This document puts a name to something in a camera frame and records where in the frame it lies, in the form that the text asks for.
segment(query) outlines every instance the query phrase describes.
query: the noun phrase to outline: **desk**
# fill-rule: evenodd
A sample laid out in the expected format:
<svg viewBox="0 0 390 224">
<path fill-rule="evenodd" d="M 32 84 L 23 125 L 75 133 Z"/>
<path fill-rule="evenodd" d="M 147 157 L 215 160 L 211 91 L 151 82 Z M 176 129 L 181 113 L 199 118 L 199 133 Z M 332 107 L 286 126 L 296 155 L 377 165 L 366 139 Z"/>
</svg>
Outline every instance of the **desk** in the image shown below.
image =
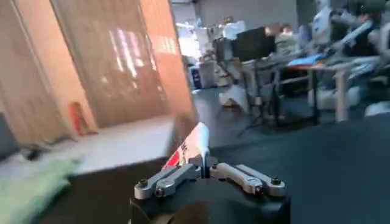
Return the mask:
<svg viewBox="0 0 390 224">
<path fill-rule="evenodd" d="M 335 65 L 327 66 L 324 64 L 318 64 L 314 66 L 298 66 L 297 69 L 308 70 L 313 77 L 314 71 L 332 71 L 335 72 L 336 89 L 337 89 L 337 103 L 336 103 L 336 121 L 342 122 L 348 120 L 348 103 L 347 103 L 347 92 L 348 92 L 348 77 L 351 75 L 351 70 L 354 67 L 361 66 L 363 64 L 376 65 L 380 62 L 380 57 L 361 57 L 361 58 L 345 58 L 349 60 L 344 63 L 338 63 Z M 317 97 L 314 92 L 314 101 L 316 102 Z"/>
<path fill-rule="evenodd" d="M 211 155 L 285 180 L 292 224 L 388 223 L 389 127 L 384 114 L 218 147 Z M 127 223 L 134 184 L 163 164 L 159 159 L 71 178 L 68 192 L 35 223 Z"/>
<path fill-rule="evenodd" d="M 283 57 L 275 57 L 275 58 L 272 58 L 270 60 L 252 60 L 252 61 L 248 61 L 248 62 L 243 63 L 244 66 L 251 65 L 251 69 L 254 70 L 254 72 L 253 72 L 254 78 L 253 79 L 255 80 L 255 88 L 256 88 L 255 95 L 256 95 L 256 99 L 259 99 L 259 100 L 256 100 L 256 102 L 257 102 L 256 106 L 261 107 L 261 114 L 264 113 L 264 109 L 263 109 L 264 106 L 262 105 L 262 103 L 259 103 L 259 102 L 263 101 L 261 99 L 262 98 L 261 97 L 261 89 L 267 88 L 267 87 L 272 88 L 271 89 L 271 98 L 268 99 L 268 102 L 273 103 L 274 119 L 275 119 L 275 124 L 277 127 L 283 126 L 283 125 L 281 125 L 280 119 L 279 119 L 280 100 L 279 100 L 278 95 L 277 95 L 277 93 L 279 92 L 280 85 L 285 85 L 285 84 L 291 83 L 291 82 L 299 82 L 299 81 L 307 80 L 307 77 L 303 77 L 303 78 L 299 77 L 296 79 L 288 79 L 285 81 L 280 81 L 280 76 L 281 76 L 280 70 L 286 69 L 286 68 L 289 69 L 287 67 L 287 64 L 289 62 L 291 62 L 293 59 L 296 59 L 299 55 L 300 55 L 300 53 L 287 55 L 287 56 L 283 56 Z M 260 80 L 262 77 L 264 77 L 266 75 L 271 76 L 272 74 L 274 74 L 274 77 L 271 80 L 271 84 L 265 84 L 265 85 L 261 84 Z M 310 84 L 311 84 L 314 92 L 316 93 L 317 79 L 316 79 L 316 77 L 313 76 L 313 73 L 309 73 L 309 76 L 311 76 L 311 79 L 310 79 L 311 83 Z M 319 110 L 317 108 L 317 97 L 314 98 L 313 116 L 308 117 L 304 120 L 305 121 L 306 120 L 313 120 L 315 125 L 317 125 L 319 123 Z"/>
</svg>

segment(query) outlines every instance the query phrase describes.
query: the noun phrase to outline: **computer monitor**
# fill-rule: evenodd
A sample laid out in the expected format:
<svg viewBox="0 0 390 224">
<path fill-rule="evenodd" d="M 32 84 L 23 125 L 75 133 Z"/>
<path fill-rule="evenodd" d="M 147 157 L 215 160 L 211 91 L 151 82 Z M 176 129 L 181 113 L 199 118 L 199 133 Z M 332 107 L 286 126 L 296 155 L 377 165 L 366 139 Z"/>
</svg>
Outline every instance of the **computer monitor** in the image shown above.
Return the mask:
<svg viewBox="0 0 390 224">
<path fill-rule="evenodd" d="M 234 56 L 241 61 L 267 57 L 276 51 L 275 37 L 267 36 L 265 27 L 248 30 L 237 35 L 232 49 Z"/>
</svg>

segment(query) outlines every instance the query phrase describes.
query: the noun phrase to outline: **wooden panel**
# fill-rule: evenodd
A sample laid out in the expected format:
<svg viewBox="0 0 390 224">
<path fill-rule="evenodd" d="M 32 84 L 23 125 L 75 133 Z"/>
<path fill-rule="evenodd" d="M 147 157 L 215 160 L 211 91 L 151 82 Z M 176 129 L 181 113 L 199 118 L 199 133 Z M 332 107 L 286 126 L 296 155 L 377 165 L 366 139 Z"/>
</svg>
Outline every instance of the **wooden panel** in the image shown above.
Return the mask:
<svg viewBox="0 0 390 224">
<path fill-rule="evenodd" d="M 169 108 L 178 118 L 180 136 L 186 137 L 197 124 L 197 113 L 186 80 L 171 6 L 168 0 L 140 2 Z"/>
<path fill-rule="evenodd" d="M 9 0 L 0 0 L 0 30 L 0 97 L 14 134 L 21 142 L 64 135 L 57 107 Z"/>
<path fill-rule="evenodd" d="M 100 127 L 166 114 L 138 0 L 52 0 Z"/>
<path fill-rule="evenodd" d="M 79 102 L 82 105 L 88 126 L 97 130 L 85 91 L 82 88 L 50 0 L 13 1 L 23 18 L 67 129 L 76 135 L 68 107 L 71 102 Z"/>
</svg>

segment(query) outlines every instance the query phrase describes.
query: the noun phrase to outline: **white desk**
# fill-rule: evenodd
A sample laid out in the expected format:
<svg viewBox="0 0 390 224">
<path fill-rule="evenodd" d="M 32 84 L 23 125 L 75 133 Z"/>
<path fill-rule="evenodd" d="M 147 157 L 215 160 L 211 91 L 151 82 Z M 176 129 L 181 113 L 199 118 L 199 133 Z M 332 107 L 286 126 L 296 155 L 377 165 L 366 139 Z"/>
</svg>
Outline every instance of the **white desk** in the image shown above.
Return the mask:
<svg viewBox="0 0 390 224">
<path fill-rule="evenodd" d="M 347 104 L 347 92 L 348 85 L 347 80 L 352 75 L 351 70 L 357 66 L 363 64 L 377 65 L 380 62 L 380 57 L 360 57 L 360 58 L 346 58 L 347 62 L 338 63 L 335 65 L 327 66 L 325 64 L 318 64 L 310 67 L 302 67 L 302 70 L 313 71 L 333 71 L 336 72 L 334 78 L 336 80 L 337 88 L 337 104 L 336 104 L 336 121 L 342 122 L 348 120 L 348 104 Z"/>
</svg>

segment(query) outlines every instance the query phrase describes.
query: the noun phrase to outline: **wooden wall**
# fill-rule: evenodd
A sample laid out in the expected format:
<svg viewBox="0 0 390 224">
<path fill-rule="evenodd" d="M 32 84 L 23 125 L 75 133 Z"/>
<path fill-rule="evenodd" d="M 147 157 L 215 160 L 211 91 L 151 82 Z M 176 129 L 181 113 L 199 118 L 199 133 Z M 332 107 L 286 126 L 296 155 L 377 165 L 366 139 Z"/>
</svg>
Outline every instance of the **wooden wall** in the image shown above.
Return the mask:
<svg viewBox="0 0 390 224">
<path fill-rule="evenodd" d="M 53 140 L 67 133 L 15 6 L 0 0 L 0 100 L 20 142 Z"/>
<path fill-rule="evenodd" d="M 97 130 L 94 116 L 74 67 L 50 0 L 13 0 L 43 68 L 44 80 L 53 93 L 67 130 L 76 135 L 69 116 L 71 102 L 82 105 L 88 126 Z"/>
<path fill-rule="evenodd" d="M 167 114 L 138 0 L 51 0 L 98 126 Z"/>
</svg>

